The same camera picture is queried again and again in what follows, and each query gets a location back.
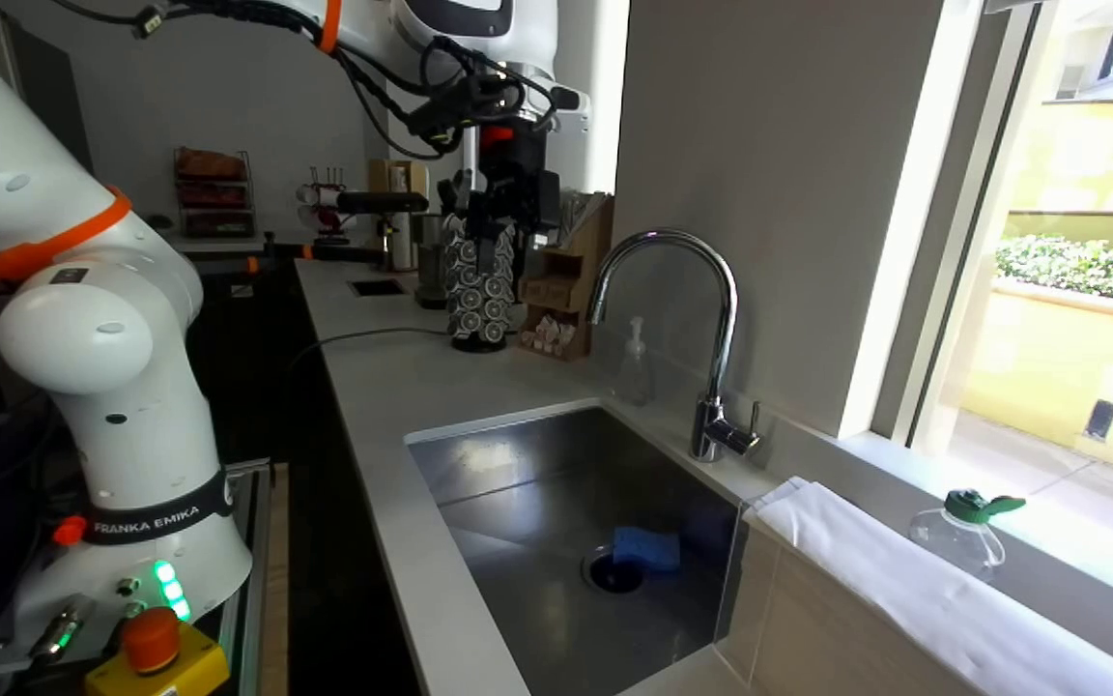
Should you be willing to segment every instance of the white cloth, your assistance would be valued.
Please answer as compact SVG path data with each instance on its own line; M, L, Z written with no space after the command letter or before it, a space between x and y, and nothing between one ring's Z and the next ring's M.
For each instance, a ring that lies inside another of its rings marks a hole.
M1113 696L1113 659L812 479L786 479L746 524L770 525L915 645L989 696Z

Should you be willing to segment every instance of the chrome faucet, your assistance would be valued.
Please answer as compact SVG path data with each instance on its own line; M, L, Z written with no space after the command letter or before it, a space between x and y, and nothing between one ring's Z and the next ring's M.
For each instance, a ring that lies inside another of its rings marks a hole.
M605 323L609 288L612 288L620 265L641 247L681 247L716 270L719 290L722 290L722 306L719 306L719 324L716 324L713 382L708 382L708 396L699 397L699 409L695 409L692 455L719 462L719 444L726 444L735 453L749 453L761 439L754 430L735 426L726 408L722 408L722 376L726 376L726 360L735 351L735 333L740 333L740 280L708 240L651 229L651 234L640 234L640 235L627 235L621 244L615 244L609 252L600 280L594 280L594 290L593 290L593 324Z

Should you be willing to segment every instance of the blue sponge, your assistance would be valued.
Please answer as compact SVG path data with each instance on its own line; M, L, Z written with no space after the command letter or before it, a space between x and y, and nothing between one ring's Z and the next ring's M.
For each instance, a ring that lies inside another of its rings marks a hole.
M681 538L678 534L655 534L640 525L620 525L612 534L612 561L636 561L651 577L681 574Z

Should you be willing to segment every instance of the kitchen counter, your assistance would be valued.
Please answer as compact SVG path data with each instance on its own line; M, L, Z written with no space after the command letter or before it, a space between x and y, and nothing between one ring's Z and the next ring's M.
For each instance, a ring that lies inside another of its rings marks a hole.
M667 414L612 404L594 360L560 363L526 350L458 351L445 342L445 311L423 311L413 296L360 296L354 283L395 280L366 265L299 258L299 280L424 694L529 690L408 440L600 404L722 494L746 503L770 493L767 477L740 462L690 462L692 408Z

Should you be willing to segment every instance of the stainless steel sink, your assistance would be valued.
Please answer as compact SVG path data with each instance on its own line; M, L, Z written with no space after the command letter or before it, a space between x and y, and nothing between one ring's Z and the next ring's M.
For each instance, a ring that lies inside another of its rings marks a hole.
M600 408L410 444L538 696L609 696L719 635L740 516ZM681 541L678 574L615 531Z

